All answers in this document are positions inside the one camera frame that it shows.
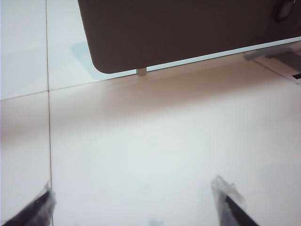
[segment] clear plastic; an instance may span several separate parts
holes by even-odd
[[[48,183],[34,200],[3,226],[49,226],[55,204],[55,193]]]

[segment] tile grout line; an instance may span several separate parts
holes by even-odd
[[[46,69],[47,69],[47,93],[48,93],[48,128],[49,128],[49,167],[50,167],[50,189],[52,191],[52,149],[51,149],[51,120],[50,120],[50,93],[49,93],[49,66],[48,66],[48,24],[47,24],[47,0],[45,0],[45,22],[46,22]]]
[[[36,93],[25,94],[25,95],[21,95],[21,96],[17,96],[17,97],[10,97],[10,98],[6,98],[6,99],[2,99],[1,102],[2,101],[7,101],[7,100],[17,99],[19,97],[27,97],[27,96],[30,96],[30,95],[35,95],[35,94],[39,94],[39,93],[45,93],[45,92],[48,92],[48,90],[41,91],[41,92],[36,92]]]

